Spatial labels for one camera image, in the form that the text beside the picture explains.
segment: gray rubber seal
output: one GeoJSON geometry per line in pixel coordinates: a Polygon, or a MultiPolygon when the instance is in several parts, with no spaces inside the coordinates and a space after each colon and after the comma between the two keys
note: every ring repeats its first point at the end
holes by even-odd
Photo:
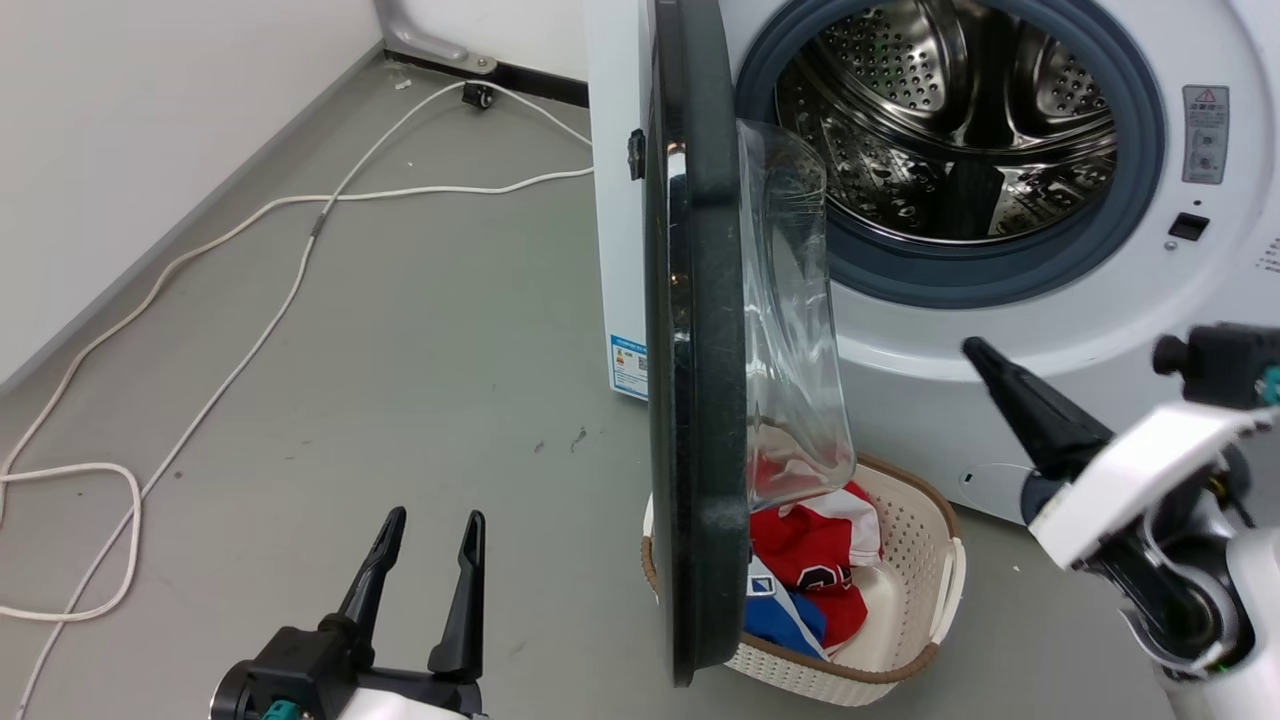
{"type": "MultiPolygon", "coordinates": [[[[740,118],[777,122],[773,87],[804,44],[836,20],[878,5],[794,0],[760,32],[736,87],[740,118]]],[[[1106,88],[1116,127],[1116,172],[1106,195],[1051,228],[988,247],[904,242],[828,214],[832,279],[859,292],[922,307],[973,309],[1043,295],[1101,265],[1142,220],[1165,164],[1164,102],[1129,35],[1092,0],[984,0],[1056,37],[1106,88]]]]}

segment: blue garment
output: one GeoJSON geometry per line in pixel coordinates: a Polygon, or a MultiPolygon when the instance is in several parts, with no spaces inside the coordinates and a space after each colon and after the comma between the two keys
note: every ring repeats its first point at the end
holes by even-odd
{"type": "Polygon", "coordinates": [[[827,660],[827,653],[817,639],[827,632],[827,616],[818,606],[800,593],[783,589],[758,559],[753,559],[749,574],[755,592],[767,591],[772,585],[774,593],[746,598],[746,623],[742,629],[749,635],[800,655],[827,660]]]}

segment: power cord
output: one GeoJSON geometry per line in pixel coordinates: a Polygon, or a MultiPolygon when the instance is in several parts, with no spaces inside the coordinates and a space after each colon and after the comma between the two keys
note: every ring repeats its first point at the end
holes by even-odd
{"type": "MultiPolygon", "coordinates": [[[[557,119],[554,115],[552,115],[547,110],[544,110],[543,108],[539,108],[538,105],[530,102],[529,100],[526,100],[526,99],[524,99],[524,97],[521,97],[521,96],[518,96],[518,95],[508,91],[507,88],[499,87],[499,86],[489,83],[489,82],[483,82],[483,81],[468,81],[468,82],[471,82],[472,85],[481,85],[481,86],[485,86],[485,87],[490,87],[493,90],[497,90],[498,92],[502,92],[502,94],[504,94],[504,95],[507,95],[507,96],[517,100],[518,102],[521,102],[521,104],[524,104],[524,105],[526,105],[526,106],[536,110],[538,113],[540,113],[541,115],[544,115],[547,119],[549,119],[552,123],[554,123],[557,127],[559,127],[564,132],[572,135],[577,140],[581,140],[588,146],[591,145],[590,140],[588,140],[586,137],[584,137],[579,132],[573,131],[571,127],[566,126],[563,122],[561,122],[559,119],[557,119]]],[[[141,529],[142,529],[142,501],[147,497],[147,495],[155,487],[156,482],[159,482],[160,478],[164,477],[165,471],[169,469],[169,465],[173,464],[173,461],[174,461],[174,459],[177,459],[178,454],[182,452],[182,448],[186,447],[187,442],[191,439],[191,436],[195,434],[195,432],[196,432],[197,428],[200,428],[201,423],[204,423],[204,420],[209,415],[210,410],[214,409],[214,405],[216,405],[218,401],[221,400],[221,397],[227,392],[227,389],[232,386],[232,383],[236,382],[236,378],[238,378],[239,374],[242,372],[244,372],[244,368],[248,366],[248,364],[250,364],[251,360],[253,360],[253,356],[257,355],[257,351],[261,350],[262,345],[266,342],[266,340],[269,337],[271,337],[271,333],[275,331],[275,327],[280,324],[280,320],[284,318],[284,314],[289,310],[289,306],[293,305],[293,300],[298,295],[298,288],[302,287],[302,278],[306,275],[307,264],[308,264],[308,261],[311,259],[311,251],[315,247],[316,240],[320,237],[320,232],[324,229],[325,220],[328,219],[329,213],[333,210],[334,204],[337,204],[338,201],[380,200],[380,199],[388,199],[388,197],[407,197],[407,196],[411,196],[411,195],[428,195],[428,193],[435,193],[435,192],[458,192],[458,193],[474,193],[474,195],[503,195],[503,193],[507,193],[507,192],[515,192],[517,190],[529,187],[531,184],[538,184],[540,182],[547,182],[547,181],[552,181],[552,179],[561,179],[561,178],[582,177],[582,176],[590,174],[593,172],[593,168],[584,168],[581,170],[568,170],[568,172],[558,172],[558,173],[547,173],[544,176],[538,176],[538,177],[534,177],[534,178],[529,178],[526,181],[521,181],[521,182],[517,182],[515,184],[508,184],[506,187],[495,187],[495,188],[489,188],[489,187],[466,187],[466,186],[428,186],[428,187],[411,187],[411,188],[406,188],[406,190],[393,190],[393,191],[387,191],[387,192],[367,192],[367,193],[361,193],[361,195],[342,195],[342,192],[351,183],[352,178],[356,177],[356,173],[358,173],[360,169],[364,168],[365,163],[369,161],[369,159],[374,155],[374,152],[376,152],[378,149],[381,147],[383,143],[393,133],[396,133],[396,131],[398,131],[401,128],[401,126],[403,126],[406,122],[408,122],[408,119],[412,118],[415,113],[417,113],[419,110],[421,110],[422,108],[425,108],[429,102],[431,102],[436,97],[440,97],[442,95],[444,95],[447,92],[451,92],[453,90],[463,87],[465,85],[467,85],[467,83],[466,82],[457,82],[457,83],[449,85],[448,87],[444,87],[443,90],[439,90],[439,91],[431,94],[430,96],[426,97],[426,100],[422,100],[421,102],[419,102],[417,105],[415,105],[412,110],[410,110],[408,113],[406,113],[404,117],[401,118],[398,123],[396,123],[394,126],[392,126],[392,128],[389,131],[387,131],[378,140],[378,142],[375,142],[374,146],[369,149],[367,152],[365,152],[365,155],[360,159],[358,163],[356,163],[356,165],[351,169],[351,172],[347,173],[347,177],[344,177],[342,179],[342,182],[338,183],[338,187],[333,191],[333,193],[330,193],[330,195],[297,195],[297,196],[292,196],[292,197],[280,197],[278,200],[273,200],[271,202],[268,202],[266,205],[264,205],[257,213],[253,213],[252,215],[250,215],[239,225],[236,225],[236,228],[233,228],[227,234],[219,237],[218,240],[214,240],[212,242],[209,242],[207,245],[197,247],[197,249],[195,249],[195,250],[192,250],[192,251],[189,251],[189,252],[179,256],[177,260],[174,260],[173,263],[170,263],[169,266],[166,266],[163,273],[160,273],[160,277],[156,279],[155,286],[152,286],[151,292],[147,295],[146,300],[143,300],[141,305],[138,305],[123,320],[120,320],[114,327],[111,327],[111,329],[109,329],[105,333],[102,333],[101,336],[99,336],[97,340],[95,340],[93,342],[91,342],[87,346],[84,346],[84,348],[81,350],[78,355],[76,355],[76,359],[72,360],[70,365],[67,368],[67,373],[63,375],[63,380],[58,384],[58,389],[54,391],[54,395],[49,398],[49,402],[45,404],[45,409],[41,410],[40,415],[31,424],[31,427],[27,428],[27,432],[22,436],[22,438],[18,441],[18,443],[13,447],[13,450],[9,451],[9,455],[4,459],[4,462],[0,464],[0,523],[4,521],[5,489],[9,486],[9,483],[19,483],[19,482],[29,482],[29,480],[44,480],[44,479],[52,479],[52,478],[65,478],[65,477],[69,477],[69,475],[78,475],[78,474],[90,473],[90,471],[97,471],[97,470],[102,470],[102,471],[108,471],[108,473],[115,473],[115,474],[120,475],[122,478],[124,478],[124,480],[128,482],[128,484],[129,484],[129,492],[133,496],[133,506],[132,506],[132,509],[128,512],[125,512],[124,518],[120,519],[120,523],[119,523],[119,525],[116,525],[115,532],[111,533],[111,537],[106,541],[106,544],[102,546],[102,550],[97,553],[97,557],[93,559],[93,562],[90,565],[88,571],[84,573],[84,577],[81,579],[79,584],[76,587],[76,592],[72,593],[72,598],[67,603],[67,609],[63,612],[37,612],[37,611],[31,611],[31,610],[20,610],[20,609],[17,609],[17,607],[0,606],[0,615],[8,615],[10,618],[20,618],[20,619],[24,619],[24,620],[38,620],[38,621],[45,621],[45,623],[56,623],[56,625],[54,626],[54,632],[50,633],[49,641],[45,643],[44,650],[41,650],[40,656],[36,660],[36,666],[35,666],[35,669],[31,673],[31,678],[28,678],[28,680],[27,680],[27,687],[23,691],[22,700],[18,703],[18,711],[15,714],[15,720],[23,720],[23,717],[26,716],[27,707],[29,706],[29,702],[31,702],[32,692],[35,691],[35,687],[36,687],[36,682],[40,679],[40,674],[41,674],[41,671],[45,667],[45,662],[49,660],[49,653],[52,651],[54,644],[58,642],[58,638],[61,635],[63,629],[67,626],[67,624],[68,623],[79,623],[79,621],[83,621],[83,620],[91,620],[93,618],[99,618],[101,615],[105,615],[105,614],[110,612],[116,605],[120,603],[122,600],[124,600],[124,596],[129,592],[129,587],[133,584],[133,575],[137,571],[138,544],[140,544],[141,529]],[[266,215],[268,213],[270,213],[271,210],[274,210],[276,208],[283,208],[285,205],[294,205],[294,204],[300,204],[300,202],[324,202],[324,208],[320,210],[320,215],[316,218],[315,225],[312,225],[312,228],[311,228],[311,234],[307,237],[307,243],[306,243],[306,247],[302,251],[302,259],[301,259],[301,261],[298,264],[297,277],[294,277],[293,286],[289,288],[288,295],[284,297],[284,304],[280,305],[280,309],[275,313],[275,316],[271,318],[270,323],[268,323],[266,329],[262,331],[261,336],[259,336],[257,342],[255,342],[253,346],[250,347],[250,350],[244,355],[244,357],[239,361],[239,364],[236,365],[236,368],[232,370],[232,373],[229,375],[227,375],[227,379],[223,380],[221,386],[219,386],[216,391],[214,391],[214,395],[209,398],[207,402],[205,402],[205,406],[200,410],[200,413],[196,414],[196,418],[191,421],[191,424],[187,427],[187,429],[183,430],[182,436],[178,438],[178,442],[173,446],[173,450],[170,450],[169,454],[165,456],[165,459],[160,462],[160,466],[156,468],[155,473],[147,480],[146,486],[142,486],[140,488],[138,487],[138,479],[133,475],[133,473],[131,473],[128,468],[124,468],[122,465],[116,465],[114,462],[79,462],[79,464],[76,464],[76,465],[64,465],[64,466],[60,466],[60,468],[47,468],[47,469],[44,469],[44,470],[32,470],[32,471],[27,471],[27,473],[13,473],[13,465],[18,460],[18,456],[22,454],[23,450],[26,450],[27,445],[36,436],[36,433],[40,430],[40,428],[45,424],[45,420],[49,419],[49,415],[58,406],[58,402],[61,401],[63,395],[65,395],[65,392],[67,392],[67,387],[70,384],[72,378],[76,375],[76,372],[79,370],[79,366],[84,361],[84,357],[87,357],[90,352],[92,352],[93,350],[96,350],[104,342],[106,342],[108,340],[110,340],[115,333],[118,333],[122,329],[124,329],[125,325],[128,325],[129,323],[132,323],[133,320],[136,320],[138,318],[138,315],[141,315],[143,311],[146,311],[146,309],[151,306],[151,302],[155,301],[156,296],[160,293],[160,288],[164,287],[165,282],[173,275],[173,273],[178,268],[180,268],[183,264],[186,264],[186,263],[188,263],[188,261],[191,261],[191,260],[193,260],[193,259],[204,255],[205,252],[209,252],[210,250],[212,250],[212,249],[223,245],[224,242],[234,238],[241,232],[243,232],[246,228],[248,228],[255,222],[257,222],[260,218],[262,218],[264,215],[266,215]],[[106,553],[110,552],[111,547],[114,547],[115,542],[124,533],[124,528],[125,527],[132,527],[132,532],[129,534],[129,561],[128,561],[128,565],[125,566],[124,579],[120,583],[120,588],[115,592],[115,594],[111,597],[111,600],[104,602],[99,607],[95,607],[92,610],[86,610],[86,611],[76,612],[76,605],[79,602],[81,597],[84,594],[84,588],[88,587],[88,583],[93,578],[93,574],[97,571],[99,566],[101,566],[102,560],[106,557],[106,553]]]]}

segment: gray floor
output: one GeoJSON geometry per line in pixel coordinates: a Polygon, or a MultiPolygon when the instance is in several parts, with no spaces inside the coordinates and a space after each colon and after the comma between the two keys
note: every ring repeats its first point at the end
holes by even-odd
{"type": "MultiPolygon", "coordinates": [[[[326,192],[412,104],[419,70],[360,73],[166,258],[265,201],[326,192]],[[412,77],[412,87],[394,83],[412,77]]],[[[556,104],[585,131],[586,113],[556,104]]],[[[356,191],[506,184],[590,154],[525,108],[425,110],[356,191]]],[[[257,337],[293,277],[315,208],[279,210],[180,274],[102,347],[19,470],[104,460],[147,477],[257,337]]],[[[100,332],[141,278],[70,342],[100,332]]],[[[1028,536],[963,515],[969,584],[920,678],[872,708],[832,708],[726,669],[668,687],[639,568],[646,411],[605,388],[591,181],[506,197],[339,206],[291,314],[147,501],[141,569],[111,615],[68,629],[32,720],[204,717],[237,660],[342,598],[385,512],[410,511],[375,641],[424,667],[453,585],[466,512],[490,520],[494,717],[864,716],[1166,719],[1164,697],[1100,580],[1057,573],[1028,536]],[[575,438],[585,432],[581,442],[575,438]]],[[[9,447],[69,352],[3,400],[9,447]]],[[[10,489],[0,602],[61,609],[128,506],[118,479],[10,489]]],[[[124,543],[84,605],[119,583],[124,543]]],[[[15,707],[49,626],[0,620],[0,711],[15,707]]]]}

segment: beige plastic basket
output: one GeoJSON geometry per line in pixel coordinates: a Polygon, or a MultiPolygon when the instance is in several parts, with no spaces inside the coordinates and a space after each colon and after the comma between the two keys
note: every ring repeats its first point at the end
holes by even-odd
{"type": "MultiPolygon", "coordinates": [[[[854,480],[879,512],[884,546],[879,565],[854,570],[867,601],[867,624],[832,662],[744,634],[727,664],[785,691],[847,707],[876,702],[933,661],[955,620],[965,578],[964,543],[946,498],[924,480],[865,455],[858,457],[854,480]]],[[[640,556],[657,594],[652,536],[650,497],[640,556]]]]}

